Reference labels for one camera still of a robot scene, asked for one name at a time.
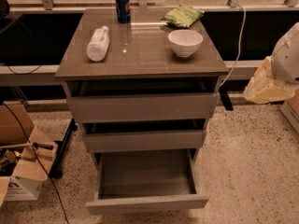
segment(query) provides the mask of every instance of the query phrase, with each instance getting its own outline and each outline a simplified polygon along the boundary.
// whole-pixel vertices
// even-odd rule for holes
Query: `desk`
[[[55,75],[98,170],[92,214],[201,208],[193,163],[228,73],[201,22],[204,37],[190,58],[177,57],[160,18],[170,8],[86,10]],[[85,52],[93,31],[109,28],[106,58]]]

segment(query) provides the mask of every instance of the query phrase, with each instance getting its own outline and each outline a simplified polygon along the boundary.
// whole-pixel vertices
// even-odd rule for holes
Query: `glossy countertop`
[[[174,28],[161,17],[169,7],[131,9],[131,22],[119,23],[112,8],[87,9],[55,75],[57,80],[89,80],[132,77],[221,76],[228,73],[206,29],[197,21],[190,29],[204,38],[189,58],[179,58],[170,48],[168,34]],[[95,29],[107,26],[110,44],[101,62],[91,61],[86,47]]]

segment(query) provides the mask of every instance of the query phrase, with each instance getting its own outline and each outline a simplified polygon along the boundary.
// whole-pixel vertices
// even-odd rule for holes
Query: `terrazzo floor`
[[[85,203],[93,199],[97,176],[92,158],[73,132],[63,161],[63,176],[53,179],[71,224],[118,223],[299,223],[299,134],[280,112],[280,105],[218,105],[206,141],[195,163],[204,209],[92,216]],[[29,111],[34,124],[61,140],[68,111]],[[47,180],[38,201],[4,202],[1,224],[64,224],[54,188]]]

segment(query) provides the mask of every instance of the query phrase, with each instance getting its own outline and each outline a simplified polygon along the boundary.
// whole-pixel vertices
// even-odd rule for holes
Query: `cardboard box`
[[[291,99],[283,103],[280,110],[293,128],[299,132],[299,90],[295,92],[295,95]]]
[[[14,118],[10,116],[10,112],[9,114],[5,111],[5,108],[0,106],[0,113],[4,115],[4,117],[0,116],[0,136],[4,135],[0,137],[0,148],[6,144],[26,143],[23,132],[19,130],[19,122],[17,125],[12,121],[11,119]],[[53,145],[53,150],[42,147],[36,149],[37,157],[49,173],[56,158],[57,144],[33,124],[22,105],[11,105],[9,108],[20,118],[21,124],[27,127],[26,132],[29,132],[28,137],[31,143]],[[0,176],[0,206],[3,201],[37,200],[43,182],[48,179],[38,160],[28,161],[35,157],[32,147],[25,147],[21,156],[22,158],[18,161],[12,176]]]
[[[35,125],[23,105],[9,105],[8,108],[16,115],[27,137],[29,137]],[[0,146],[26,143],[27,140],[23,134],[21,125],[8,108],[0,105]]]

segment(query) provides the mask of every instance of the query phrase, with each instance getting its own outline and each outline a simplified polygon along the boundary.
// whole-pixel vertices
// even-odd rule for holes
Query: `drawer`
[[[170,94],[215,92],[219,87],[219,76],[180,73],[174,75],[117,76],[108,79],[67,81],[68,96],[106,96],[134,94]]]
[[[203,208],[188,149],[104,153],[93,215]]]
[[[90,153],[122,152],[159,149],[200,148],[206,131],[166,131],[113,134],[83,134],[82,139]]]
[[[177,94],[105,97],[69,97],[76,122],[119,122],[163,119],[209,119],[219,95]]]

